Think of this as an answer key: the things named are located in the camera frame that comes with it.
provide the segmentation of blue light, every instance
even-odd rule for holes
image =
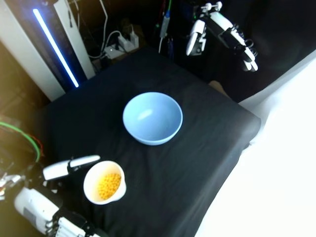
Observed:
[[[61,52],[60,52],[60,50],[59,50],[59,48],[58,48],[58,46],[57,46],[55,40],[53,39],[53,36],[51,36],[51,33],[49,32],[49,30],[48,30],[48,28],[47,28],[47,26],[46,26],[46,24],[45,24],[45,22],[44,22],[42,16],[40,15],[39,10],[33,9],[33,13],[34,13],[36,19],[38,20],[38,22],[39,22],[41,28],[43,29],[43,31],[44,31],[46,37],[48,38],[48,40],[49,40],[51,46],[52,46],[53,49],[55,50],[55,53],[57,54],[57,56],[58,56],[60,62],[63,64],[63,66],[64,66],[66,72],[68,73],[68,75],[69,75],[69,77],[70,77],[70,79],[71,79],[72,82],[74,83],[75,87],[78,87],[79,84],[78,84],[77,80],[75,79],[73,73],[71,72],[70,68],[68,67],[68,64],[66,63],[66,60],[65,60],[64,56],[61,54]]]

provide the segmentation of cup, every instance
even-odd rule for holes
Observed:
[[[107,174],[119,174],[121,176],[121,180],[117,191],[110,198],[104,200],[99,195],[98,186],[102,177]],[[95,164],[89,169],[84,178],[83,191],[86,198],[97,205],[105,205],[112,201],[121,199],[126,192],[125,175],[122,168],[111,160]]]

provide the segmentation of black curtain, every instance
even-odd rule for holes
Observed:
[[[223,0],[221,13],[239,24],[258,51],[257,72],[244,72],[239,60],[212,35],[202,56],[185,56],[192,24],[182,17],[177,1],[171,14],[175,62],[205,82],[217,80],[239,102],[264,89],[316,49],[316,1]]]

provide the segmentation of table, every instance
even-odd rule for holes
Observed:
[[[127,102],[148,91],[173,97],[184,116],[178,134],[155,147],[138,143],[122,123]],[[252,113],[151,48],[49,104],[35,121],[55,160],[99,154],[123,168],[125,196],[103,206],[83,194],[87,168],[65,180],[68,205],[111,237],[193,237],[260,127]]]

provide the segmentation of cup contents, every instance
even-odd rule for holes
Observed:
[[[107,174],[99,182],[98,191],[102,199],[110,198],[119,188],[121,176],[119,174]]]

